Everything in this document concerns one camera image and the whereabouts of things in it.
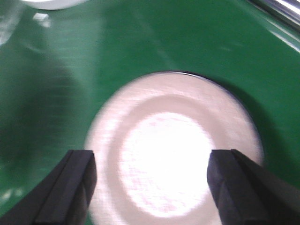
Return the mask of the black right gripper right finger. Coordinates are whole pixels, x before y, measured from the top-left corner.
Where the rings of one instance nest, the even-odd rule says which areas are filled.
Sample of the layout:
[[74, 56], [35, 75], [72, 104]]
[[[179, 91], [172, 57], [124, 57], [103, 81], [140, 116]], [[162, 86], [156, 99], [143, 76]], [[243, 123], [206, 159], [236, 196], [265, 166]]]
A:
[[300, 191], [238, 150], [212, 150], [207, 181], [224, 225], [298, 225]]

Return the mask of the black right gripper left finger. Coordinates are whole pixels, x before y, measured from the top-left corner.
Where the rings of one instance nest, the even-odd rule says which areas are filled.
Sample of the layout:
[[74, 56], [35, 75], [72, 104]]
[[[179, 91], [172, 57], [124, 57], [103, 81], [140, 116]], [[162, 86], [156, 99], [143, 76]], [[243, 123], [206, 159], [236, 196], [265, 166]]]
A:
[[2, 225], [83, 225], [97, 183], [91, 150], [69, 150], [54, 169], [0, 218]]

